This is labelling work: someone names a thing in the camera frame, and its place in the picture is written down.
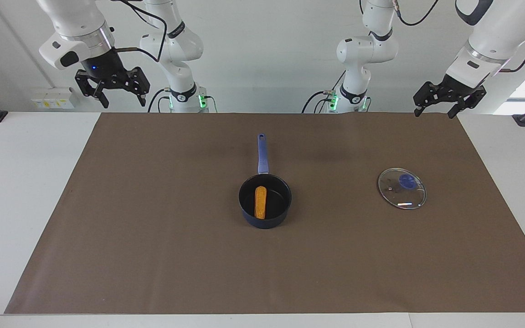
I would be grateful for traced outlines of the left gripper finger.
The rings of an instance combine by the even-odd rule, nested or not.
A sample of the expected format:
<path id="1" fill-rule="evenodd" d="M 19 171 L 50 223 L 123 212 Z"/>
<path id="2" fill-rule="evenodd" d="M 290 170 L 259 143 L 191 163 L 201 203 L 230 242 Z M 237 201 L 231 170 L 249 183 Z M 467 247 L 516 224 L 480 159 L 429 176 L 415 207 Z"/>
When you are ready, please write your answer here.
<path id="1" fill-rule="evenodd" d="M 479 104 L 479 102 L 484 98 L 484 96 L 487 94 L 487 91 L 484 87 L 478 87 L 471 93 L 471 95 L 468 96 L 461 96 L 458 95 L 457 101 L 455 104 L 450 108 L 447 115 L 448 118 L 453 119 L 455 116 L 457 116 L 458 113 L 462 112 L 463 110 L 469 108 L 473 109 Z"/>
<path id="2" fill-rule="evenodd" d="M 442 97 L 439 99 L 439 91 L 441 91 L 442 85 L 436 85 L 432 82 L 425 82 L 419 90 L 413 96 L 415 104 L 414 115 L 415 117 L 421 116 L 425 108 L 438 104 L 442 101 Z"/>

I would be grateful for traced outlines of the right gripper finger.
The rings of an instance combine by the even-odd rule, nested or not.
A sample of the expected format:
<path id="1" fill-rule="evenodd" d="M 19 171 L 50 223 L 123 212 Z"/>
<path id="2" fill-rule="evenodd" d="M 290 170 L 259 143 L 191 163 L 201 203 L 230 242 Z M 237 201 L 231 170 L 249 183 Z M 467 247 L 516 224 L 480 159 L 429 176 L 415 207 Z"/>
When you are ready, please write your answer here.
<path id="1" fill-rule="evenodd" d="M 141 67 L 125 71 L 124 90 L 137 96 L 138 102 L 142 107 L 146 106 L 146 96 L 150 91 L 148 81 Z"/>
<path id="2" fill-rule="evenodd" d="M 110 102 L 103 91 L 104 80 L 95 79 L 87 72 L 76 72 L 74 78 L 83 96 L 93 97 L 102 104 L 104 109 L 109 107 Z"/>

